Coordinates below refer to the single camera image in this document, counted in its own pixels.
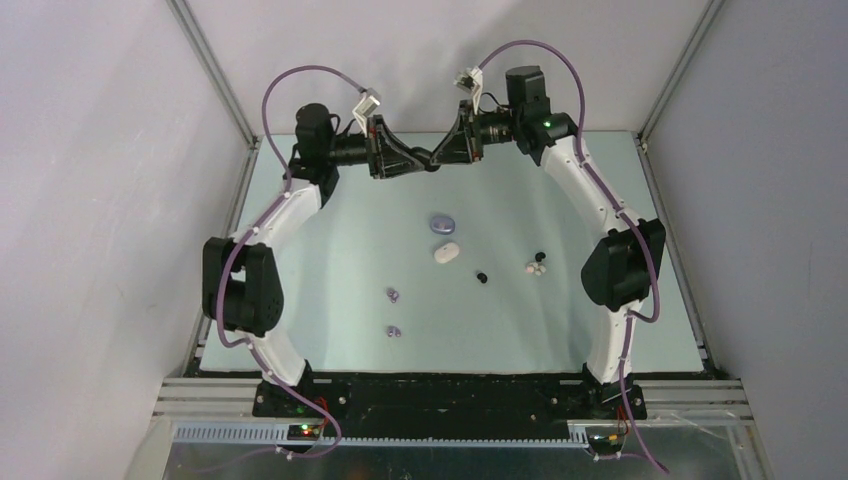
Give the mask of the white earbud charging case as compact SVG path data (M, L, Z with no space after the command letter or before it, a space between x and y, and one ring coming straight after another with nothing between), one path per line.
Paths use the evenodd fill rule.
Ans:
M433 252L433 258L438 264L447 264L458 257L460 247L455 242L447 242L437 247Z

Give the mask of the black earbud charging case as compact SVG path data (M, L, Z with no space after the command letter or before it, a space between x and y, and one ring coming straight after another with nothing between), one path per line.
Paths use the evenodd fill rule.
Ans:
M429 173L434 173L434 172L438 171L440 168L441 168L441 165L439 164L436 157L434 155L430 155L427 159L427 162L426 162L426 165L425 165L425 170Z

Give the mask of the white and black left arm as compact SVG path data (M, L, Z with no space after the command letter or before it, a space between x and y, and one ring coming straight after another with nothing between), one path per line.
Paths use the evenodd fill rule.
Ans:
M240 233L204 244L202 299L221 343L245 346L265 381L280 387L278 404L299 417L314 408L316 390L303 381L308 361L279 324L284 290L278 254L328 204L340 167L366 164L373 177L388 179L435 172L439 163L437 149L406 144L379 115L366 119L359 133L338 131L336 115L319 103L301 107L295 119L296 142L284 164L281 192Z

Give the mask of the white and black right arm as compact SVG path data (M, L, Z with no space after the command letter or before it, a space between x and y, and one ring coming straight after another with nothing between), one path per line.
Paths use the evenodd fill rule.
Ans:
M658 219L641 218L606 182L578 125L568 114L552 112L539 67L510 69L505 79L507 105L484 112L481 69L457 75L455 85L470 98L461 102L456 122L427 155L425 168L471 164L482 159L485 146L513 142L572 202L593 245L580 281L603 311L585 363L594 383L583 388L581 402L591 416L606 418L622 403L619 387L630 372L634 321L658 290L666 230Z

